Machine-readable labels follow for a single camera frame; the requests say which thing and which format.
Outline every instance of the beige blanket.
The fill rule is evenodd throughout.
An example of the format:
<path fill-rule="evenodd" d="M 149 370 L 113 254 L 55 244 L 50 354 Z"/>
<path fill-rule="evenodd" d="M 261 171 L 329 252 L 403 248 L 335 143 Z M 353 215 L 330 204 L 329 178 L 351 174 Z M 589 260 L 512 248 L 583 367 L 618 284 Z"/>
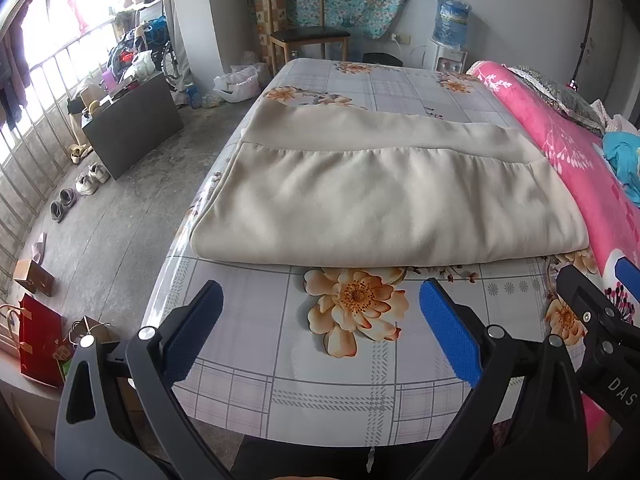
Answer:
<path fill-rule="evenodd" d="M 573 197 L 517 128 L 263 99 L 191 235 L 202 258 L 444 266 L 580 250 Z"/>

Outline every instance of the shoe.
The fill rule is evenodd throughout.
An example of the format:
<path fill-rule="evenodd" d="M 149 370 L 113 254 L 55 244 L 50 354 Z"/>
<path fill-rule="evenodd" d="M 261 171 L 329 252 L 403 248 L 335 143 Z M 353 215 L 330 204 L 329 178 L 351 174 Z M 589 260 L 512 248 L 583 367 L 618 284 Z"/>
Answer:
<path fill-rule="evenodd" d="M 62 207 L 62 204 L 57 200 L 51 203 L 51 218 L 54 219 L 56 223 L 60 223 L 62 217 L 65 215 L 65 209 Z"/>
<path fill-rule="evenodd" d="M 31 254 L 33 255 L 31 259 L 37 264 L 42 263 L 42 259 L 44 258 L 44 244 L 46 242 L 47 242 L 47 234 L 40 233 L 40 237 L 38 238 L 38 241 L 33 245 L 31 245 Z"/>
<path fill-rule="evenodd" d="M 81 195 L 92 195 L 98 189 L 98 184 L 90 176 L 81 173 L 76 180 L 76 191 Z"/>
<path fill-rule="evenodd" d="M 69 146 L 71 162 L 74 164 L 80 164 L 80 161 L 87 155 L 89 155 L 89 153 L 91 153 L 93 150 L 94 148 L 88 144 L 83 144 L 82 146 L 72 144 L 71 146 Z"/>
<path fill-rule="evenodd" d="M 89 176 L 101 184 L 104 184 L 111 175 L 104 169 L 103 165 L 91 164 L 89 165 Z"/>
<path fill-rule="evenodd" d="M 65 187 L 65 189 L 60 191 L 60 203 L 65 209 L 69 209 L 73 204 L 75 204 L 76 194 L 74 193 L 74 190 L 70 187 Z"/>

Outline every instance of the cable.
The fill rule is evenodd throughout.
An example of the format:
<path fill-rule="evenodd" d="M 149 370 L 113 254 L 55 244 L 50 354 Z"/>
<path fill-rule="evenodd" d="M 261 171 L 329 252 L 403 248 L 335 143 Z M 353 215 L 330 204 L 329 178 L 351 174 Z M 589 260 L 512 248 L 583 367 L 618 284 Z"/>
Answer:
<path fill-rule="evenodd" d="M 589 31 L 591 29 L 592 15 L 593 15 L 593 0 L 590 0 L 589 17 L 587 18 L 587 28 L 584 31 L 584 40 L 582 40 L 582 44 L 580 45 L 580 57 L 578 58 L 578 64 L 575 66 L 574 76 L 571 78 L 572 81 L 575 81 L 575 78 L 578 77 L 578 70 L 580 70 L 580 64 L 582 63 L 582 56 L 584 55 L 584 49 L 587 47 L 587 41 L 589 39 Z"/>
<path fill-rule="evenodd" d="M 411 52 L 409 52 L 409 62 L 411 61 L 411 56 L 419 48 L 424 48 L 424 50 L 422 51 L 422 62 L 420 63 L 420 68 L 424 68 L 424 57 L 427 55 L 427 46 L 426 45 L 418 45 L 418 46 L 412 48 Z"/>
<path fill-rule="evenodd" d="M 394 41 L 396 42 L 396 45 L 398 46 L 398 52 L 400 53 L 400 61 L 402 61 L 402 64 L 404 64 L 404 59 L 402 59 L 402 48 L 400 47 L 400 43 L 398 43 L 398 40 L 396 40 L 395 37 L 394 37 Z"/>

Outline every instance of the black chair seat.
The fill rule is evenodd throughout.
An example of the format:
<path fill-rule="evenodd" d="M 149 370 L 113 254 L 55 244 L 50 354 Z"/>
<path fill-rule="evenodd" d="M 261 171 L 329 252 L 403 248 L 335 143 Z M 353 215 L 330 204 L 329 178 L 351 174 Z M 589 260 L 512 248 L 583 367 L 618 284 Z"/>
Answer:
<path fill-rule="evenodd" d="M 299 27 L 279 30 L 274 32 L 271 37 L 282 43 L 293 43 L 295 41 L 322 40 L 322 38 L 343 38 L 350 35 L 350 32 L 341 28 Z"/>

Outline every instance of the red gift bag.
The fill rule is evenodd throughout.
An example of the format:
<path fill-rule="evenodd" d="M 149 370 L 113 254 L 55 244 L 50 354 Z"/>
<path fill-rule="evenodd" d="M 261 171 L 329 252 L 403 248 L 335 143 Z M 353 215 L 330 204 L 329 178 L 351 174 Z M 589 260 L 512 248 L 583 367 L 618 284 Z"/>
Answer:
<path fill-rule="evenodd" d="M 61 388 L 64 379 L 58 360 L 65 361 L 71 356 L 71 352 L 63 343 L 60 314 L 27 294 L 20 301 L 20 308 L 7 307 L 7 321 L 11 315 L 16 315 L 20 320 L 15 345 L 20 353 L 21 373 L 41 383 Z"/>

